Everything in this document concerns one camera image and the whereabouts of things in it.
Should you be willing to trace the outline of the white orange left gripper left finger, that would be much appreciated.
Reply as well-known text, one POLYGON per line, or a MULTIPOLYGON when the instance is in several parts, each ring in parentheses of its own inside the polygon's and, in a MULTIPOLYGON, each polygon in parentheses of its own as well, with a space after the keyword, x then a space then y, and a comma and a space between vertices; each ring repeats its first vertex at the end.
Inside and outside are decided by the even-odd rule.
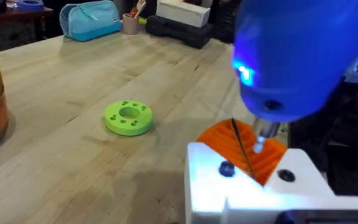
POLYGON ((236 119, 220 121, 187 145, 185 168, 185 222, 219 223, 227 198, 260 192, 262 186, 248 176, 242 145, 255 141, 248 124, 236 119))

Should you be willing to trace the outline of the white orange left gripper right finger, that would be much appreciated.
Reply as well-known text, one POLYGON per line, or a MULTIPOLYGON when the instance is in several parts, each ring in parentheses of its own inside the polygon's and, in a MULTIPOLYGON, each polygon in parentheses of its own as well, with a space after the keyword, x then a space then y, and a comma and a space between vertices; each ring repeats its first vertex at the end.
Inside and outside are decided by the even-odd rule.
POLYGON ((333 196, 326 179, 301 149, 288 149, 268 139, 257 150, 257 138, 249 125, 232 120, 237 155, 232 163, 244 174, 241 186, 276 194, 333 196))

